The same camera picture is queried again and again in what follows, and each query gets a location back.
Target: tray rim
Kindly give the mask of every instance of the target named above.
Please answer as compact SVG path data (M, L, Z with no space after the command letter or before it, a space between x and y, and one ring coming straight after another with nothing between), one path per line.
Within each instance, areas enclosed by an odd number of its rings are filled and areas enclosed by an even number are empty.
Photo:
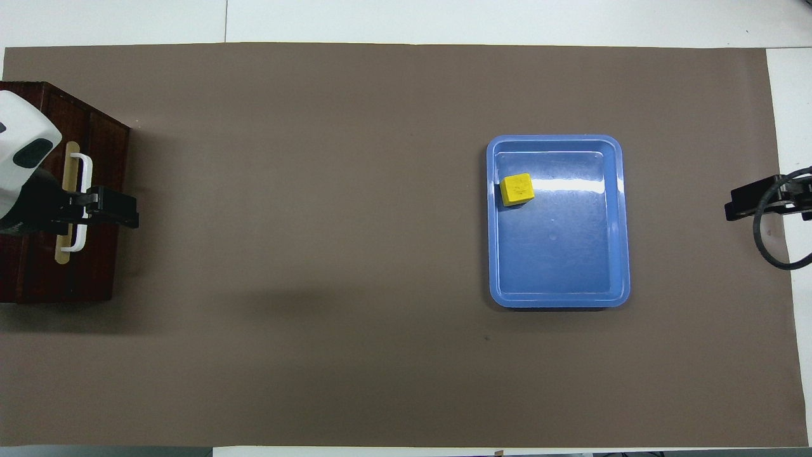
M497 274L499 267L499 259L497 257L497 211L495 200L495 156L497 147L504 142L516 141L544 141L544 142L559 142L559 141L603 141L611 146L611 153L615 162L616 181L607 179L604 171L604 182L615 182L616 201L618 207L617 213L617 229L615 233L610 233L610 244L613 243L613 238L616 238L616 244L620 252L620 276L622 289L620 294L604 299L589 299L588 296L592 293L571 294L572 298L562 298L564 294L556 293L549 294L554 297L544 298L545 294L532 294L538 296L534 299L516 299L510 298L504 294L499 288L499 275ZM631 268L629 265L628 254L628 226L626 218L626 198L624 188L624 169L623 169L623 151L620 143L614 138L606 134L564 134L564 135L499 135L488 144L486 148L486 196L488 205L488 275L490 284L491 297L502 307L510 309L538 309L538 308L558 308L558 309L573 309L573 308L589 308L601 309L618 307L628 300L631 294ZM615 222L608 220L607 223L612 225Z

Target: black cable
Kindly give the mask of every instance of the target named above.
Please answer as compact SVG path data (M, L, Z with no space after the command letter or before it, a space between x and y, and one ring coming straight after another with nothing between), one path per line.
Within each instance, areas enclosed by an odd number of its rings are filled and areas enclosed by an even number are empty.
M770 198L772 198L773 194L775 194L775 192L778 190L779 187L787 184L793 179L799 177L800 175L807 174L812 174L812 167L796 170L774 182L770 186L770 189L767 189L764 195L762 195L761 200L758 200L756 212L753 214L753 239L756 241L756 247L758 248L758 252L761 253L762 257L767 262L771 263L774 267L780 268L782 270L797 270L798 268L803 268L809 265L810 263L812 263L812 252L810 252L809 255L807 255L803 259L798 260L796 262L785 263L776 259L775 257L772 256L772 254L770 254L770 252L764 246L764 240L762 240L761 235L761 218L764 215L764 209L767 208L767 202L770 201Z

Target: white handle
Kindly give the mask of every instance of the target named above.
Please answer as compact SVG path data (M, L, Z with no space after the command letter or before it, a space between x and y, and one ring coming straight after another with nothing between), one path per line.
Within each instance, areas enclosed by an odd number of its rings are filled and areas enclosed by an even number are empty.
M82 161L82 183L80 192L85 193L90 189L90 181L93 179L93 160L80 152L71 152L71 157ZM82 210L82 219L88 218L88 212ZM61 248L62 252L79 252L84 248L84 242L88 237L88 225L76 224L76 239L73 246Z

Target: yellow block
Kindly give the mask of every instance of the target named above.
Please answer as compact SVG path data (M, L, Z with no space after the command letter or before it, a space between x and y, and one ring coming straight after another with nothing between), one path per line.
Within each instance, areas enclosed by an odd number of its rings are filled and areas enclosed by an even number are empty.
M529 173L505 176L499 183L499 189L502 191L502 203L506 207L529 202L536 196Z

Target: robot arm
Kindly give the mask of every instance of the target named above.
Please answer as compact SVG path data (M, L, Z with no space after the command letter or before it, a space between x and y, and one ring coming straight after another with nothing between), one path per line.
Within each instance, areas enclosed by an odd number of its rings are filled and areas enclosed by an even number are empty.
M67 234L68 224L139 225L136 200L103 186L67 192L42 160L62 134L35 107L0 90L0 233Z
M45 115L17 94L0 90L0 219L61 140L62 134Z

